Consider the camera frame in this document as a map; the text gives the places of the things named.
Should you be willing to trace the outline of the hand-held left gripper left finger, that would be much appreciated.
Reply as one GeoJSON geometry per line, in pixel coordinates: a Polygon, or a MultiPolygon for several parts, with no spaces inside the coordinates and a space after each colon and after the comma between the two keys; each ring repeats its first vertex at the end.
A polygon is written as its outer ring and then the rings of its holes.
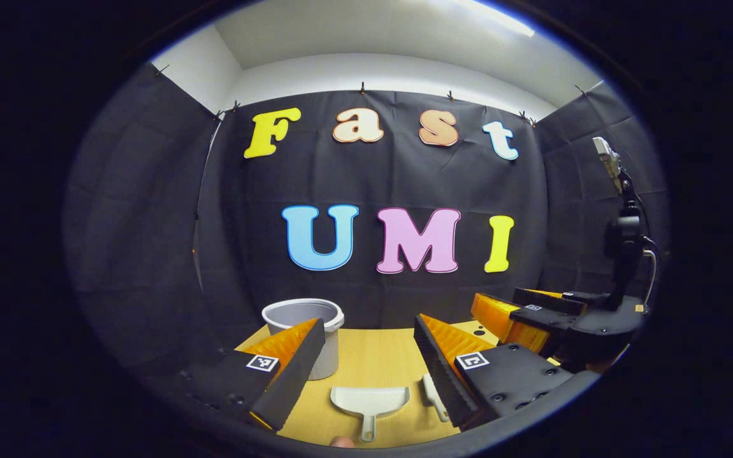
{"type": "Polygon", "coordinates": [[[217,350],[163,380],[163,401],[195,422],[230,421],[278,432],[325,344],[314,317],[242,350],[217,350]]]}

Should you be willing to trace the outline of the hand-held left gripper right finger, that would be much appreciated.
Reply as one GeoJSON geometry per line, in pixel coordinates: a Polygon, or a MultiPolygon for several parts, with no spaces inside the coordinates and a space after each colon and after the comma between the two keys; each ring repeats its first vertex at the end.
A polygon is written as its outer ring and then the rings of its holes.
{"type": "Polygon", "coordinates": [[[567,402],[599,380],[594,371],[570,372],[520,342],[489,345],[439,319],[415,316],[414,339],[452,423],[481,426],[547,398],[567,402]]]}

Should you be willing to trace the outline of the small white broom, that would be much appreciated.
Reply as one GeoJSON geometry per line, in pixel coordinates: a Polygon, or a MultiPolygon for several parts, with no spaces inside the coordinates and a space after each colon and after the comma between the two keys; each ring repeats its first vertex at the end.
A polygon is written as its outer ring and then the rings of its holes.
{"type": "Polygon", "coordinates": [[[428,372],[422,375],[422,385],[424,386],[424,395],[428,402],[431,403],[431,406],[435,408],[437,417],[440,421],[443,423],[450,422],[450,415],[448,414],[448,411],[446,411],[445,404],[439,397],[433,377],[431,377],[428,372]]]}

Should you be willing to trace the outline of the grey ribbed garbage bin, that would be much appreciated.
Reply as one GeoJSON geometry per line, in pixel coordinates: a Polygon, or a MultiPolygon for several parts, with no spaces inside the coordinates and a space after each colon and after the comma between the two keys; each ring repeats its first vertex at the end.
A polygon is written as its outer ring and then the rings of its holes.
{"type": "Polygon", "coordinates": [[[309,380],[323,380],[331,377],[339,367],[339,329],[344,324],[344,313],[329,300],[320,298],[298,298],[267,305],[262,319],[274,335],[282,330],[302,324],[309,319],[323,322],[325,343],[309,374],[309,380]]]}

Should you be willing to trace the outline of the white plastic dustpan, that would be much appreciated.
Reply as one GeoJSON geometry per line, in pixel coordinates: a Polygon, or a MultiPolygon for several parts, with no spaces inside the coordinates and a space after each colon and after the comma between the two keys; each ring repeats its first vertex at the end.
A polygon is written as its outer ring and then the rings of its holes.
{"type": "Polygon", "coordinates": [[[335,408],[361,419],[361,441],[375,441],[377,420],[395,414],[410,400],[408,387],[332,387],[330,400],[335,408]]]}

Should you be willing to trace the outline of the yellow wooden desktop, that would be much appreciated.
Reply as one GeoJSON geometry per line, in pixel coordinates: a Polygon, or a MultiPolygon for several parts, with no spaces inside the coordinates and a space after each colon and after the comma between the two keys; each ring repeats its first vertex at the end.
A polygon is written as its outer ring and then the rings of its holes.
{"type": "Polygon", "coordinates": [[[349,437],[358,448],[392,448],[441,440],[459,434],[442,422],[424,391],[428,371],[413,336],[398,330],[338,330],[339,367],[331,377],[309,380],[277,435],[318,445],[349,437]],[[360,417],[346,414],[330,400],[332,387],[408,387],[405,406],[376,420],[376,440],[361,441],[360,417]]]}

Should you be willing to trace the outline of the black backdrop cloth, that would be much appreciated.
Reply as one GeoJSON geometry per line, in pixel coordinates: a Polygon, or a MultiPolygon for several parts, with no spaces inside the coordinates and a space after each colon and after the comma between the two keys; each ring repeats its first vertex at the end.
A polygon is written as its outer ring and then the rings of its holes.
{"type": "Polygon", "coordinates": [[[598,84],[535,128],[403,91],[293,95],[221,121],[146,64],[85,136],[64,245],[78,304],[120,365],[175,372],[230,350],[282,300],[336,303],[356,330],[460,322],[476,292],[608,292],[622,155],[661,253],[657,149],[598,84]]]}

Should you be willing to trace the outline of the row of black cloth clips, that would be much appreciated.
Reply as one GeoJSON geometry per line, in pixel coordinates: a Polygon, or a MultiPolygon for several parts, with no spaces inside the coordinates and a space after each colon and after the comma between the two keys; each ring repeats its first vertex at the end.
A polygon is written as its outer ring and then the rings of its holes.
{"type": "Polygon", "coordinates": [[[233,73],[155,64],[211,112],[293,95],[328,91],[398,91],[473,102],[541,121],[558,105],[492,76],[451,64],[389,56],[323,56],[265,64],[233,73]]]}

